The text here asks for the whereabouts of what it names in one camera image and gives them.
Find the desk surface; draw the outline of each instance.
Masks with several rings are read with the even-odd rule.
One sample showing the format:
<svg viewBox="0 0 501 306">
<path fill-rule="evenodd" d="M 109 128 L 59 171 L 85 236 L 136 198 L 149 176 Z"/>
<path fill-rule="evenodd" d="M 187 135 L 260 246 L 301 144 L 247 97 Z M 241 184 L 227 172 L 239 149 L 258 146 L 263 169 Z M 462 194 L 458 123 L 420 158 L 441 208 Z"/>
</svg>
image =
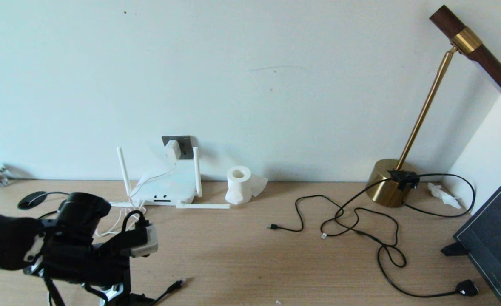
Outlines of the desk surface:
<svg viewBox="0 0 501 306">
<path fill-rule="evenodd" d="M 225 182 L 204 182 L 201 203 L 225 203 Z M 468 217 L 437 218 L 407 208 L 392 209 L 361 196 L 349 207 L 367 207 L 392 215 L 400 223 L 399 248 L 408 265 L 398 269 L 386 254 L 383 263 L 399 286 L 416 294 L 451 291 L 459 281 L 472 279 L 480 289 L 476 297 L 412 298 L 387 283 L 376 262 L 379 245 L 353 232 L 320 238 L 319 226 L 336 207 L 320 198 L 301 202 L 303 232 L 273 231 L 276 223 L 299 227 L 294 200 L 324 194 L 342 204 L 364 187 L 363 183 L 270 182 L 250 203 L 229 210 L 180 210 L 150 207 L 147 217 L 159 233 L 159 251 L 148 258 L 131 260 L 132 288 L 156 298 L 171 283 L 188 278 L 188 286 L 167 297 L 166 306 L 284 306 L 322 305 L 499 305 L 493 292 L 466 256 L 447 258 L 439 251 L 453 242 L 453 233 Z M 63 199 L 51 195 L 29 211 L 18 211 L 17 202 L 38 191 L 87 192 L 109 201 L 125 200 L 117 181 L 16 181 L 0 190 L 0 213 L 38 217 L 56 209 Z M 410 194 L 408 203 L 442 213 L 457 210 L 427 193 L 425 184 Z M 119 209 L 102 219 L 108 229 Z M 342 219 L 354 222 L 352 209 Z M 392 241 L 394 225 L 383 217 L 362 213 L 358 228 Z M 339 229 L 333 225 L 330 233 Z M 97 305 L 98 299 L 77 285 L 55 282 L 68 306 Z M 21 271 L 0 271 L 0 305 L 48 305 L 41 279 Z"/>
</svg>

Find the small white device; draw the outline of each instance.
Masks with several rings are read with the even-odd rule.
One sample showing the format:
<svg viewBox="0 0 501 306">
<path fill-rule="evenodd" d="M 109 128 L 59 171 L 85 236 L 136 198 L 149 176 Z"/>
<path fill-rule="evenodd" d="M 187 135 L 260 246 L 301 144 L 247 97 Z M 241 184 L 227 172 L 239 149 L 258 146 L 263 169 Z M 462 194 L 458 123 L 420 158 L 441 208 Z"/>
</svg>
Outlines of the small white device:
<svg viewBox="0 0 501 306">
<path fill-rule="evenodd" d="M 170 159 L 174 157 L 179 158 L 180 149 L 177 156 L 177 147 L 179 146 L 173 143 L 169 147 L 166 147 L 166 152 Z M 174 169 L 170 173 L 158 178 L 153 178 L 154 176 L 151 176 L 150 179 L 142 178 L 142 183 L 138 184 L 133 191 L 128 179 L 122 148 L 117 147 L 117 151 L 126 192 L 128 196 L 131 196 L 132 200 L 143 200 L 145 205 L 176 206 L 177 204 L 192 203 L 195 196 L 202 196 L 202 175 L 199 170 L 198 147 L 193 147 L 193 163 L 187 160 L 177 160 Z"/>
</svg>

